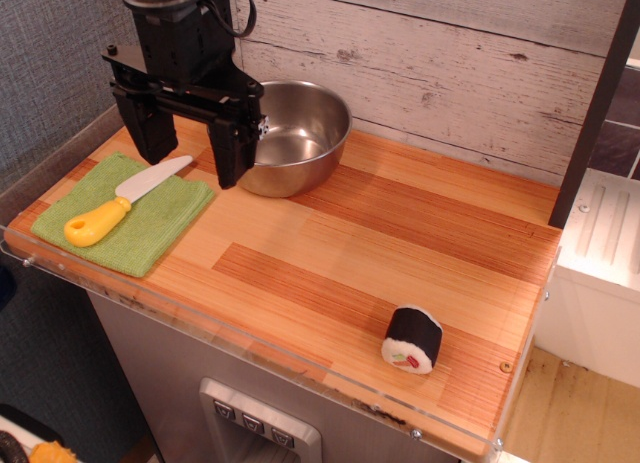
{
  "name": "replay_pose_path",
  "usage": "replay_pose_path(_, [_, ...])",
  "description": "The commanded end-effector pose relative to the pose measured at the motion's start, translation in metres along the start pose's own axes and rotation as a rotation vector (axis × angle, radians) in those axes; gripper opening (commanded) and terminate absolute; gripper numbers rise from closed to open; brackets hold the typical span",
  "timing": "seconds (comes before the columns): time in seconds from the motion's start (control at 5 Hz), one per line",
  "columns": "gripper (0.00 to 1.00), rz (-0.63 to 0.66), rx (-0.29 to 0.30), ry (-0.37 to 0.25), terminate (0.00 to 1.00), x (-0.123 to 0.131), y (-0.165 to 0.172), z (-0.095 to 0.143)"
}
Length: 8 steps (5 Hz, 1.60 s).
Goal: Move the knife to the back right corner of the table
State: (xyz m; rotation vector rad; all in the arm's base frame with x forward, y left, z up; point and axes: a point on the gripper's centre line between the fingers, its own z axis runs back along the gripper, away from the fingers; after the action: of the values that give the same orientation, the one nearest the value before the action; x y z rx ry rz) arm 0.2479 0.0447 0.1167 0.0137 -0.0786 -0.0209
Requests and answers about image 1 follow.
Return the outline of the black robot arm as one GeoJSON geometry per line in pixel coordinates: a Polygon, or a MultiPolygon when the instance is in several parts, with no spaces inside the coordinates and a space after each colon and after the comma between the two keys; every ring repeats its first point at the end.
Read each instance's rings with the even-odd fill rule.
{"type": "Polygon", "coordinates": [[[174,118],[205,124],[219,185],[235,186],[255,162],[266,134],[263,86],[239,69],[235,43],[254,29],[233,27],[230,0],[123,0],[138,42],[112,44],[102,57],[111,65],[112,93],[139,154],[157,164],[178,146],[174,118]]]}

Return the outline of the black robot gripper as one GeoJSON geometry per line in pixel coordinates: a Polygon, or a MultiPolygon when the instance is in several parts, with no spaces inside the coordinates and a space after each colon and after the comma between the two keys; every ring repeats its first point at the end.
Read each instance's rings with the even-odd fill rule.
{"type": "Polygon", "coordinates": [[[138,44],[102,54],[113,95],[140,154],[155,165],[178,146],[175,116],[208,125],[218,183],[234,187],[255,164],[263,87],[233,60],[228,7],[218,2],[131,8],[138,44]]]}

